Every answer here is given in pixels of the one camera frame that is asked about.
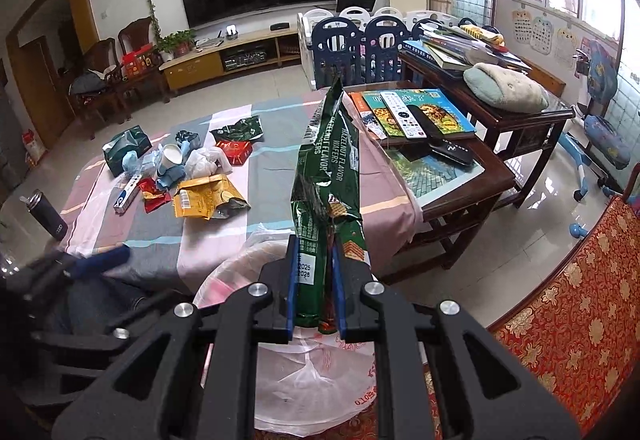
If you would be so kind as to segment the potted green plant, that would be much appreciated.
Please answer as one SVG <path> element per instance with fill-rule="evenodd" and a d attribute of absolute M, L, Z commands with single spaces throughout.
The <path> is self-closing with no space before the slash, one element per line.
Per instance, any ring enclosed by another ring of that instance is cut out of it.
<path fill-rule="evenodd" d="M 161 52 L 167 52 L 174 59 L 188 54 L 194 46 L 194 31 L 191 29 L 170 33 L 157 43 Z"/>

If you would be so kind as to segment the white blue toothpaste box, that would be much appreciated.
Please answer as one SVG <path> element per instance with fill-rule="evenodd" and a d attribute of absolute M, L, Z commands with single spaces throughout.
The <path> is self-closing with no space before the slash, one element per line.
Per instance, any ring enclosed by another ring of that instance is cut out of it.
<path fill-rule="evenodd" d="M 127 185 L 122 188 L 119 195 L 113 204 L 114 212 L 116 215 L 122 215 L 126 213 L 126 210 L 137 196 L 139 192 L 139 182 L 142 180 L 140 174 L 132 175 L 128 180 Z"/>

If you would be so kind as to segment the white paper cup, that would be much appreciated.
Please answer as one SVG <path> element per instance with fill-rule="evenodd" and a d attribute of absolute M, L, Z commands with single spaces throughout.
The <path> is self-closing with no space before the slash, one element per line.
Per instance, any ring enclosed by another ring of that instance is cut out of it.
<path fill-rule="evenodd" d="M 182 151 L 178 145 L 168 143 L 160 151 L 160 163 L 157 166 L 157 174 L 163 176 L 168 169 L 182 165 Z"/>

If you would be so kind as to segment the blue baby playpen fence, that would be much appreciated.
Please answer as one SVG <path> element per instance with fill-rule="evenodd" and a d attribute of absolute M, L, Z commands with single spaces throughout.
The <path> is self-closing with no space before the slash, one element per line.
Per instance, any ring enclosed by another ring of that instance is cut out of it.
<path fill-rule="evenodd" d="M 359 53 L 362 73 L 366 72 L 367 43 L 364 32 L 367 27 L 390 26 L 394 28 L 397 26 L 396 20 L 406 28 L 405 37 L 407 40 L 417 41 L 426 32 L 433 32 L 438 35 L 458 37 L 462 41 L 480 41 L 496 52 L 498 50 L 502 52 L 506 49 L 503 45 L 503 36 L 494 32 L 492 26 L 479 28 L 473 20 L 458 19 L 440 11 L 414 10 L 408 11 L 404 16 L 395 7 L 381 7 L 373 15 L 370 15 L 365 9 L 352 6 L 343 9 L 338 16 L 350 20 L 360 31 Z M 300 59 L 302 59 L 302 67 L 311 86 L 317 85 L 316 72 L 314 72 L 312 31 L 318 23 L 333 17 L 333 12 L 318 7 L 297 14 Z"/>

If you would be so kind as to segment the person's leg in jeans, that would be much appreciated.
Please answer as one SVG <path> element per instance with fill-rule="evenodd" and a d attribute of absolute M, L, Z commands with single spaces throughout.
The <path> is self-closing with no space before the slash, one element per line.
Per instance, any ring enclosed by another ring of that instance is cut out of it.
<path fill-rule="evenodd" d="M 62 275 L 48 287 L 38 329 L 65 335 L 100 334 L 114 320 L 166 291 L 193 295 L 172 283 L 120 279 L 106 273 L 76 280 Z"/>

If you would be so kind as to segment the light blue cloth strip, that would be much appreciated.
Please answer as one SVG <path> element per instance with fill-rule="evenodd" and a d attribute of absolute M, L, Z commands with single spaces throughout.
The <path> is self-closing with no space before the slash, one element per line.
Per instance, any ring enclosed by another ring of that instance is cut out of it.
<path fill-rule="evenodd" d="M 167 191 L 184 177 L 186 177 L 184 167 L 182 165 L 177 165 L 167 168 L 163 174 L 158 175 L 155 183 L 158 189 Z"/>

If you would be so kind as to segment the black travel mug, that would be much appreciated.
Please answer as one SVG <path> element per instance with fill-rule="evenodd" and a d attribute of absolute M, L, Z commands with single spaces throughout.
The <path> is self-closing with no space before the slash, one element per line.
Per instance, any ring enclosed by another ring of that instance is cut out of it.
<path fill-rule="evenodd" d="M 20 201 L 55 241 L 61 242 L 65 238 L 67 223 L 41 190 L 36 189 L 29 197 L 21 195 Z"/>

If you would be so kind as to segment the green wafer snack bag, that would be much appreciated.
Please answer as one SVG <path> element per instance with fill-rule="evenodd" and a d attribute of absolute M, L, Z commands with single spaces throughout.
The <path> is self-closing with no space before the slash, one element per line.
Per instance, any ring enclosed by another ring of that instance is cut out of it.
<path fill-rule="evenodd" d="M 298 241 L 296 324 L 337 331 L 337 256 L 369 264 L 360 213 L 359 131 L 335 80 L 318 105 L 298 150 L 291 211 Z"/>

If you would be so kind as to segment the white crumpled plastic bag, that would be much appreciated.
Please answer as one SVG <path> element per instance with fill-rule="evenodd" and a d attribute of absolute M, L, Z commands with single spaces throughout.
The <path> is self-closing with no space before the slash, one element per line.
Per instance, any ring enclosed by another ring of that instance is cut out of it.
<path fill-rule="evenodd" d="M 193 150 L 184 164 L 186 179 L 198 179 L 219 174 L 229 175 L 232 166 L 221 148 L 198 148 Z"/>

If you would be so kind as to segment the wooden tv cabinet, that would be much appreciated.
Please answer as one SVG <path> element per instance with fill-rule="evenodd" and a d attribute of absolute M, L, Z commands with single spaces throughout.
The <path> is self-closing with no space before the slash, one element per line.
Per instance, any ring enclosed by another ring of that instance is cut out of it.
<path fill-rule="evenodd" d="M 169 89 L 178 90 L 219 80 L 230 75 L 262 68 L 283 67 L 300 62 L 298 34 L 288 28 L 240 34 L 224 41 L 165 62 L 160 72 Z"/>

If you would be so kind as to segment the wooden chair with red box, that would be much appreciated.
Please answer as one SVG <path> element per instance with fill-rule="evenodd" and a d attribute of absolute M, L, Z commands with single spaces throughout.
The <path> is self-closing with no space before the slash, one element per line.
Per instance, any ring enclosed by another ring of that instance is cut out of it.
<path fill-rule="evenodd" d="M 170 101 L 170 90 L 160 70 L 164 63 L 152 38 L 152 18 L 139 18 L 130 22 L 118 34 L 122 49 L 122 82 L 119 91 L 124 99 L 128 94 L 138 94 L 141 84 L 153 86 L 162 101 Z"/>

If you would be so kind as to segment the yellow snack bag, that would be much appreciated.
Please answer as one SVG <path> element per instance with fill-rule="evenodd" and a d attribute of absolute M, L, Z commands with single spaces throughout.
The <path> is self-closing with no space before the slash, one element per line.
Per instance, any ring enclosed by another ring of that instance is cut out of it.
<path fill-rule="evenodd" d="M 250 205 L 227 175 L 180 182 L 172 199 L 177 218 L 229 219 Z"/>

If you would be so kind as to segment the red snack wrapper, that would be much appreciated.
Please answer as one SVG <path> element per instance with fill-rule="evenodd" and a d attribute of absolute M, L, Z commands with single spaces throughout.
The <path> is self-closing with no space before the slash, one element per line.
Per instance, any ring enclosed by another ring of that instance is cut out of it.
<path fill-rule="evenodd" d="M 166 190 L 160 190 L 152 178 L 142 178 L 138 182 L 138 188 L 142 193 L 143 208 L 147 214 L 171 201 L 170 193 Z"/>

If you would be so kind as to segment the green tissue box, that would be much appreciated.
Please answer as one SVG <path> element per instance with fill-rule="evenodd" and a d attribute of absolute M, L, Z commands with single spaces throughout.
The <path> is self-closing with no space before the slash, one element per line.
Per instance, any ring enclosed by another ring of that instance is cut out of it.
<path fill-rule="evenodd" d="M 134 156 L 139 159 L 151 147 L 149 136 L 139 125 L 136 125 L 115 135 L 102 145 L 103 159 L 112 175 L 118 177 L 124 171 L 122 160 L 128 152 L 134 151 Z"/>

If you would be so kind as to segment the clear plastic bag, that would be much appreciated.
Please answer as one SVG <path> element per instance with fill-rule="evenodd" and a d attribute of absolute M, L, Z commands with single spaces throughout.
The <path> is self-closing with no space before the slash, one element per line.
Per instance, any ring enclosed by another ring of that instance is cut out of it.
<path fill-rule="evenodd" d="M 152 178 L 157 174 L 157 168 L 160 166 L 163 157 L 163 146 L 158 145 L 150 149 L 139 157 L 134 172 L 142 178 Z"/>

